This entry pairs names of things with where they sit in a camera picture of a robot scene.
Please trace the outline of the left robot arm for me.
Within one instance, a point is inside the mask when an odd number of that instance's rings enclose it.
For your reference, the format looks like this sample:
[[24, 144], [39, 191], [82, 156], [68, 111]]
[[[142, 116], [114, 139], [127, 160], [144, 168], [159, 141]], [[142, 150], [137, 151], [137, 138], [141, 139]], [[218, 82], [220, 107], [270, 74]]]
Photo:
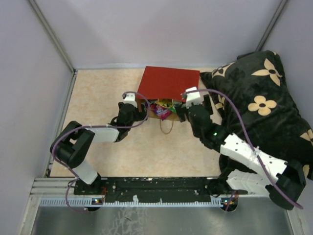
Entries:
[[102, 188], [100, 175], [88, 164], [86, 155], [93, 143], [120, 142], [134, 128], [134, 123], [141, 124], [147, 119], [147, 108], [144, 104], [119, 102], [119, 112], [108, 125], [83, 126], [71, 121], [50, 147], [55, 161], [68, 168], [76, 178], [83, 181], [84, 188], [91, 194]]

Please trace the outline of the black floral blanket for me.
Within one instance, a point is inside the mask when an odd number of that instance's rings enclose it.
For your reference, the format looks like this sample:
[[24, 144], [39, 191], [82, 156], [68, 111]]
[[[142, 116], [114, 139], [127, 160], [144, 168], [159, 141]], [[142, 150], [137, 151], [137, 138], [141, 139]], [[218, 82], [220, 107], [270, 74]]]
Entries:
[[289, 93], [276, 52], [240, 55], [200, 78], [229, 132], [276, 158], [300, 162], [313, 177], [313, 131]]

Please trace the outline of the red paper bag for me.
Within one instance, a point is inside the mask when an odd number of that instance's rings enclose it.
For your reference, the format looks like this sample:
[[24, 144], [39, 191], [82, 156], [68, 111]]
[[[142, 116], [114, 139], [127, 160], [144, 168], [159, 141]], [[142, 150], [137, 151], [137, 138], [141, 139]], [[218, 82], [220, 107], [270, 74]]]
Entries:
[[137, 92], [147, 100], [172, 99], [184, 102], [181, 94], [199, 86], [198, 70], [146, 66]]

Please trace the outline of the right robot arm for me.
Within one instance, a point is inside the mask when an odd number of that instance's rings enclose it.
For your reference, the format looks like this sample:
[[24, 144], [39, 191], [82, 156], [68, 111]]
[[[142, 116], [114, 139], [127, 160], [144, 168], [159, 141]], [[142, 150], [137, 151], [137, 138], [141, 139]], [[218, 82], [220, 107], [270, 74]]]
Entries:
[[225, 194], [233, 190], [268, 196], [272, 202], [286, 210], [294, 207], [303, 209], [297, 203], [306, 180], [301, 164], [295, 160], [286, 162], [251, 145], [249, 139], [242, 140], [229, 133], [221, 125], [212, 122], [210, 98], [205, 100], [197, 91], [182, 94], [186, 103], [176, 108], [181, 121], [189, 121], [193, 135], [207, 148], [233, 158], [252, 170], [252, 173], [227, 169], [219, 176], [219, 190]]

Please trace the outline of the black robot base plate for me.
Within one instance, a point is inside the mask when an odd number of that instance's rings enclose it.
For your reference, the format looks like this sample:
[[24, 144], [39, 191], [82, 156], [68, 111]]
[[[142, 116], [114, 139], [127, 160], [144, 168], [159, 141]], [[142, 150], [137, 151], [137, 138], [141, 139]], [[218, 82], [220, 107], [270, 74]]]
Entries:
[[211, 197], [231, 194], [226, 180], [217, 177], [108, 177], [91, 185], [78, 180], [74, 195], [100, 195], [105, 202], [193, 203], [210, 202]]

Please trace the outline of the green Fox's spring tea packet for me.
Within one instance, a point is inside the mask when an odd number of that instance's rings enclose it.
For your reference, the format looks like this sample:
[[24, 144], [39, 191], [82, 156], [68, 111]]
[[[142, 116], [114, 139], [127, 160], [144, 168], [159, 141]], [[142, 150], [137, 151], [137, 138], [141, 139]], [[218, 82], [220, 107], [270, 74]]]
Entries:
[[176, 107], [177, 107], [177, 106], [180, 106], [181, 104], [182, 104], [182, 102], [173, 100], [172, 106], [169, 107], [168, 109], [169, 109], [172, 113], [175, 113], [175, 114], [176, 114], [176, 113], [177, 113]]

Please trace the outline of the twisted paper bag handle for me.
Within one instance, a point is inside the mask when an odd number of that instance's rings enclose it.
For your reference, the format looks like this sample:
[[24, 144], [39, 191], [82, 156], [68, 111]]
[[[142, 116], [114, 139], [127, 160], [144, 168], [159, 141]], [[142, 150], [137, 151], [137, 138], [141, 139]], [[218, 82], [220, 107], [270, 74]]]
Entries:
[[163, 134], [168, 135], [171, 133], [174, 126], [174, 122], [172, 120], [160, 120], [159, 127]]

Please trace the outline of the aluminium frame rail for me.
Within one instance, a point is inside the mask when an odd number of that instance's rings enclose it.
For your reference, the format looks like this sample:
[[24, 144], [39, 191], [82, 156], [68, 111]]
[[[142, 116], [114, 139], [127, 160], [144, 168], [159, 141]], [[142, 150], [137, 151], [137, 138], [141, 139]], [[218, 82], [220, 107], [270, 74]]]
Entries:
[[225, 179], [209, 177], [132, 178], [109, 177], [97, 179], [88, 185], [82, 180], [52, 178], [35, 180], [32, 195], [64, 195], [70, 206], [78, 203], [71, 199], [91, 197], [86, 206], [101, 205], [229, 205], [224, 195], [232, 195], [235, 202], [240, 194], [255, 194], [255, 189], [231, 186]]

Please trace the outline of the purple snack packet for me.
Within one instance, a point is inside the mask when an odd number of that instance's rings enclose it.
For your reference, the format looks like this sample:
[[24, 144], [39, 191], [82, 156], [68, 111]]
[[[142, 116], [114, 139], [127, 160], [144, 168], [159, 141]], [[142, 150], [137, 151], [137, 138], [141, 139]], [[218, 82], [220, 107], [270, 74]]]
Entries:
[[151, 108], [150, 113], [149, 113], [150, 118], [157, 118], [160, 120], [165, 120], [172, 113], [170, 109], [164, 108], [155, 103], [151, 104], [150, 108]]

